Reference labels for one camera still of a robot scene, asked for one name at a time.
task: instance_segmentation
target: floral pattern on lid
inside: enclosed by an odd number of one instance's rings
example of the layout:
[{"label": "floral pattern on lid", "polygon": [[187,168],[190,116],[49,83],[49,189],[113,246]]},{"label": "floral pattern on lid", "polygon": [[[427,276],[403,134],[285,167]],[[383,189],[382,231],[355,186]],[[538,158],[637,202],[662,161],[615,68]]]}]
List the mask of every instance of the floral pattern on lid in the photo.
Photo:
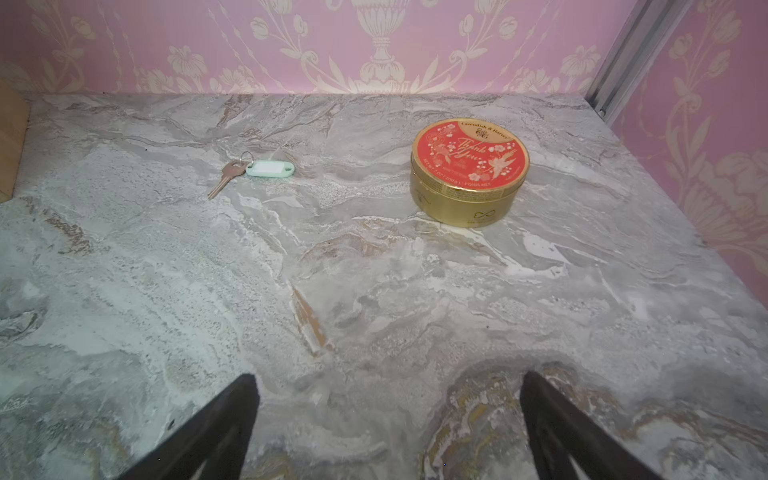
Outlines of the floral pattern on lid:
[{"label": "floral pattern on lid", "polygon": [[416,152],[425,171],[453,187],[471,190],[507,187],[520,180],[528,165],[525,147],[516,137],[502,143],[482,141],[465,132],[458,121],[424,132]]}]

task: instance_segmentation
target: black object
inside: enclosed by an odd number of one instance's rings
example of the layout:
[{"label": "black object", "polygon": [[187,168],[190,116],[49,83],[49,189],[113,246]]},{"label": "black object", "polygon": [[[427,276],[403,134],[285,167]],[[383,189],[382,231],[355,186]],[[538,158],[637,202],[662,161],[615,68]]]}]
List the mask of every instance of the black object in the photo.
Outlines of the black object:
[{"label": "black object", "polygon": [[541,480],[578,480],[571,457],[593,480],[661,480],[538,373],[525,374],[520,405]]},{"label": "black object", "polygon": [[[119,480],[237,480],[259,407],[253,375],[241,375],[125,472]],[[624,450],[536,372],[520,390],[536,472],[541,480],[578,480],[571,457],[593,480],[662,480]]]},{"label": "black object", "polygon": [[237,480],[259,408],[256,377],[241,375],[120,480]]}]

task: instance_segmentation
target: round tin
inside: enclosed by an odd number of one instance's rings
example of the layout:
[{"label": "round tin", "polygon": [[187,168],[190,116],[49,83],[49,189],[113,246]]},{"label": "round tin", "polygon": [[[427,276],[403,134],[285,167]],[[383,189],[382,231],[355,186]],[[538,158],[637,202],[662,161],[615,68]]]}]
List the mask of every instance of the round tin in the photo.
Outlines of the round tin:
[{"label": "round tin", "polygon": [[528,151],[498,125],[452,118],[424,128],[411,151],[411,195],[430,217],[483,227],[507,213],[528,174]]}]

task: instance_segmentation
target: wallpaper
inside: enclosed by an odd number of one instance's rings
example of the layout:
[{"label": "wallpaper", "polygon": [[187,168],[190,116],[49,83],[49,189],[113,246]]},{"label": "wallpaper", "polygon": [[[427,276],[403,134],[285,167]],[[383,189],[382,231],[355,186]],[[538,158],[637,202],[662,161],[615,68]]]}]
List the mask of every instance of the wallpaper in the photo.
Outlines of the wallpaper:
[{"label": "wallpaper", "polygon": [[614,130],[768,305],[768,2],[698,0]]},{"label": "wallpaper", "polygon": [[634,0],[14,0],[22,91],[576,92]]}]

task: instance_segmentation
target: tin lid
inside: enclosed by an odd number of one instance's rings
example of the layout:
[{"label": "tin lid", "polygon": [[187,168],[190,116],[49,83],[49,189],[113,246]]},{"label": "tin lid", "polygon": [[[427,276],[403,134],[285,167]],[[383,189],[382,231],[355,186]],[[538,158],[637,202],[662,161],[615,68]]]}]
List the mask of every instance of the tin lid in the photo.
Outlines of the tin lid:
[{"label": "tin lid", "polygon": [[484,202],[513,194],[528,173],[528,151],[504,128],[452,118],[424,128],[411,163],[425,184],[447,197]]}]

